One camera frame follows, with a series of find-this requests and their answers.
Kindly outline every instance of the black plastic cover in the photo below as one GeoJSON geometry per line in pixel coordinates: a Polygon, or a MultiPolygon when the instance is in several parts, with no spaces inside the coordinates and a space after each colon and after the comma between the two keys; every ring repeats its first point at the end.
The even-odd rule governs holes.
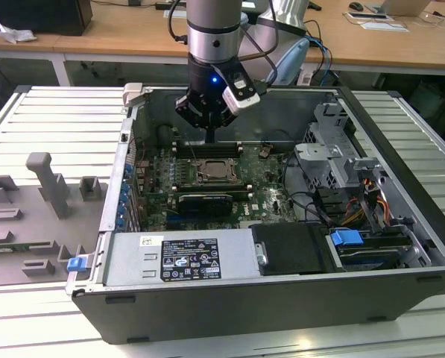
{"type": "Polygon", "coordinates": [[[331,253],[318,223],[284,222],[252,226],[253,241],[265,247],[264,276],[335,272],[331,253]]]}

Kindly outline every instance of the blue latch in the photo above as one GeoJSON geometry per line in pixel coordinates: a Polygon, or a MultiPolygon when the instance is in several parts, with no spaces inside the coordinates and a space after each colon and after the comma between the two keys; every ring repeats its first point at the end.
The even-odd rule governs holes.
{"type": "Polygon", "coordinates": [[[363,245],[362,236],[357,230],[337,230],[330,235],[333,243],[337,245],[363,245]]]}
{"type": "Polygon", "coordinates": [[[86,271],[86,262],[88,259],[86,257],[72,257],[68,260],[68,265],[66,269],[68,272],[83,272],[86,271]]]}

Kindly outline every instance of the table leg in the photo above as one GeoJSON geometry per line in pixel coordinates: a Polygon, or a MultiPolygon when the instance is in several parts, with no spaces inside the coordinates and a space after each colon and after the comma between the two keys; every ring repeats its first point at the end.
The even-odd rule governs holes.
{"type": "Polygon", "coordinates": [[[63,54],[53,54],[50,61],[53,64],[53,69],[57,75],[58,84],[66,87],[73,86],[72,80],[66,71],[65,56],[63,56],[63,54]]]}

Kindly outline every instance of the computer case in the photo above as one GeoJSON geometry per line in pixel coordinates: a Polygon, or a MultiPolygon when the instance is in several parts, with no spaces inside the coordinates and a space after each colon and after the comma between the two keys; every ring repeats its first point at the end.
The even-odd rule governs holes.
{"type": "Polygon", "coordinates": [[[16,30],[81,36],[92,15],[89,0],[0,0],[0,23],[16,30]]]}

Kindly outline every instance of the metal worktable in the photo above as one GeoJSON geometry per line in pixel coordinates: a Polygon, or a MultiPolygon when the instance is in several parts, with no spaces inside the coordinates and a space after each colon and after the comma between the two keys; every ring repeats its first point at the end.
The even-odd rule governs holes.
{"type": "MultiPolygon", "coordinates": [[[[445,213],[442,139],[401,98],[355,95],[445,213]]],[[[0,174],[12,175],[17,185],[36,183],[26,157],[49,151],[67,183],[81,175],[108,181],[125,117],[121,108],[121,88],[33,87],[14,94],[0,112],[0,174]]],[[[112,346],[64,285],[0,287],[0,357],[59,357],[70,349],[100,357],[445,357],[445,295],[391,322],[112,346]]]]}

